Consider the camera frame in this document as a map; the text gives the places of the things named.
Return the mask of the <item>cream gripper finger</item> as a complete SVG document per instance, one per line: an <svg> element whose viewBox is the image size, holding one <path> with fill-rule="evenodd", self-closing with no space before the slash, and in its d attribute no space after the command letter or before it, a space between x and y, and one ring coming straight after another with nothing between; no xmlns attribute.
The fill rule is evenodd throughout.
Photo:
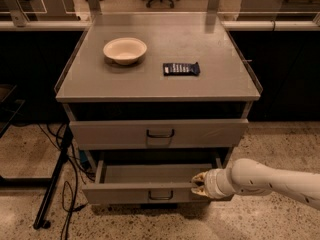
<svg viewBox="0 0 320 240"><path fill-rule="evenodd" d="M193 187L191 189L191 192L193 194L196 194L196 195L199 195L199 196L204 196L204 197L207 197L208 194L206 193L205 191L205 188L203 186L200 186L200 187Z"/></svg>
<svg viewBox="0 0 320 240"><path fill-rule="evenodd" d="M205 181L205 177L206 177L206 172L201 172L197 175L195 175L192 179L191 182L194 184L203 184Z"/></svg>

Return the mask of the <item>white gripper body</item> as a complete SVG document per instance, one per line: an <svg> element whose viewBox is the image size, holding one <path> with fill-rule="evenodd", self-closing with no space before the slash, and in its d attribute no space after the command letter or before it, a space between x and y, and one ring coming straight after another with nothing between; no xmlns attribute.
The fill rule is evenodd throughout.
<svg viewBox="0 0 320 240"><path fill-rule="evenodd" d="M204 176L204 193L213 199L222 199L235 193L227 169L212 169Z"/></svg>

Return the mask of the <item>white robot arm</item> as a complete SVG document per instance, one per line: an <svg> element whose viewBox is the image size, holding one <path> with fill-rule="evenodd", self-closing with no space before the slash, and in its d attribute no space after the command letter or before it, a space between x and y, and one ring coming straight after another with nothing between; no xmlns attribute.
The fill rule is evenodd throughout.
<svg viewBox="0 0 320 240"><path fill-rule="evenodd" d="M191 183L194 194L211 199L276 192L320 209L320 174L274 169L251 159L238 159L229 168L201 172Z"/></svg>

